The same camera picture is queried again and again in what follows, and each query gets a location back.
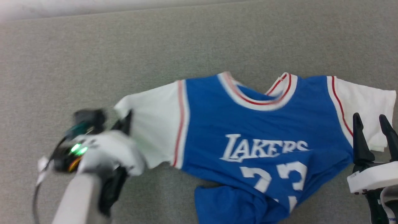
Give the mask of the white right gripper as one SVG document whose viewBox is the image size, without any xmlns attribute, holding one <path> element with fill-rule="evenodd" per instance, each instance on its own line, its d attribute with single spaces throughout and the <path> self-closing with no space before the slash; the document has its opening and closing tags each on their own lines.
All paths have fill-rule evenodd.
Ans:
<svg viewBox="0 0 398 224">
<path fill-rule="evenodd" d="M 353 173 L 347 177 L 349 191 L 352 194 L 398 184 L 398 135 L 384 114 L 379 116 L 379 122 L 391 156 L 388 163 L 374 163 L 375 157 L 367 145 L 360 114 L 353 115 L 354 167 Z"/>
</svg>

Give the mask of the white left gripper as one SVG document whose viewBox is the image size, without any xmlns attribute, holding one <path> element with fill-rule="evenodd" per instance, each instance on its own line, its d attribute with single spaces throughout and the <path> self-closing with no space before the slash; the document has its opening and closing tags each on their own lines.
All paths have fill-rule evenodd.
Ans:
<svg viewBox="0 0 398 224">
<path fill-rule="evenodd" d="M 57 147 L 53 169 L 63 173 L 108 175 L 117 168 L 128 176 L 141 175 L 146 163 L 136 143 L 129 137 L 133 110 L 119 119 L 112 130 L 95 135 L 79 135 Z"/>
</svg>

